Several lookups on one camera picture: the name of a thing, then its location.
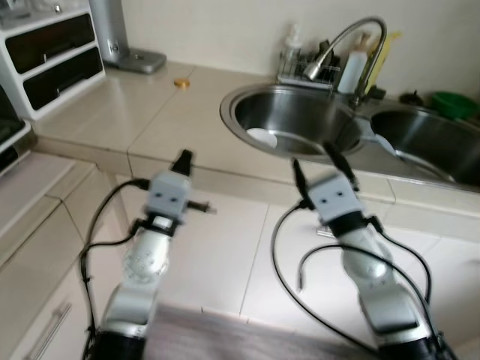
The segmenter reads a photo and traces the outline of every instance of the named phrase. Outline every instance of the double sink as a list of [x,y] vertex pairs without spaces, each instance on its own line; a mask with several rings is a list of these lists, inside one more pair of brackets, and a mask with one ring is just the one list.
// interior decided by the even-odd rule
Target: double sink
[[354,110],[337,94],[254,85],[228,94],[220,115],[238,138],[273,155],[329,164],[322,144],[330,142],[355,170],[480,192],[480,128],[423,108],[370,100]]

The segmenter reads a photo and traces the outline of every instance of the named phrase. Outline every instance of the tiled countertop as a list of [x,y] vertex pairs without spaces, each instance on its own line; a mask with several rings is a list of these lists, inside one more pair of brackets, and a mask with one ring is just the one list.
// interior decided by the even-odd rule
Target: tiled countertop
[[[190,88],[177,89],[173,85],[177,77],[188,77]],[[268,81],[261,76],[172,62],[148,76],[108,70],[106,81],[97,88],[34,124],[39,136],[37,150],[94,161],[112,173],[151,176],[188,148],[196,152],[195,187],[291,204],[298,196],[289,162],[244,144],[219,116],[221,100],[228,92]],[[308,176],[327,168],[304,163]],[[387,223],[462,239],[480,236],[477,193],[366,172],[357,175],[361,197],[375,212],[383,213]]]

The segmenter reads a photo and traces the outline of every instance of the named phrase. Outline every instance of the silver appliance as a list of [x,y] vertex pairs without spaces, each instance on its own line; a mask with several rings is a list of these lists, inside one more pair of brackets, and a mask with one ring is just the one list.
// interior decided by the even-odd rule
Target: silver appliance
[[164,54],[128,46],[122,0],[89,1],[105,65],[150,74],[165,64],[167,57]]

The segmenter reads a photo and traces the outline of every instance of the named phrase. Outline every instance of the faucet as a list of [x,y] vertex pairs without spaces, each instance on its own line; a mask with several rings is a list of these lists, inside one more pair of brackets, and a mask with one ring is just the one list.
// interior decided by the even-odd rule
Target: faucet
[[313,81],[318,76],[320,70],[322,70],[323,62],[325,61],[329,53],[333,50],[333,48],[336,47],[337,44],[340,43],[348,34],[355,31],[360,26],[363,26],[364,24],[368,24],[368,23],[378,24],[380,26],[380,29],[382,30],[382,34],[380,35],[379,44],[376,47],[375,53],[373,54],[372,61],[370,61],[370,64],[368,65],[365,76],[363,77],[361,82],[358,83],[355,93],[353,95],[353,98],[350,100],[350,103],[354,106],[358,106],[360,102],[363,100],[363,97],[365,96],[365,89],[367,88],[368,79],[370,78],[370,75],[372,74],[374,66],[377,63],[378,57],[380,55],[380,52],[382,51],[383,44],[385,43],[385,39],[387,37],[387,25],[385,24],[385,21],[383,21],[382,18],[376,17],[376,16],[369,16],[369,17],[365,17],[364,19],[360,19],[357,22],[354,22],[348,28],[343,30],[331,42],[330,47],[321,56],[319,56],[314,62],[309,64],[303,73],[306,77],[308,77],[308,79]]

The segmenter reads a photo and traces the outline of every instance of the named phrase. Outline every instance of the cabinet handle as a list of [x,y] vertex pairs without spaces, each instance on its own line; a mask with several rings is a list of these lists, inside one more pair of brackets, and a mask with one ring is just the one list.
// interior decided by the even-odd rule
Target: cabinet handle
[[53,47],[52,49],[47,50],[46,52],[44,52],[42,54],[43,63],[45,64],[51,58],[53,58],[55,56],[59,56],[63,53],[66,53],[67,51],[69,51],[71,49],[75,49],[75,48],[76,48],[76,46],[75,46],[75,43],[73,41],[69,41],[67,43],[61,43],[58,46]]
[[63,82],[55,89],[57,97],[60,95],[61,92],[64,92],[65,90],[71,88],[72,86],[76,85],[77,83],[83,80],[85,80],[85,75],[83,75],[83,73],[79,73],[73,76],[71,79]]
[[325,236],[326,238],[334,238],[332,231],[330,231],[328,226],[321,226],[316,229],[316,234],[318,236]]
[[63,308],[52,312],[52,319],[43,331],[46,335],[38,340],[23,360],[40,360],[71,310],[72,304],[69,302]]

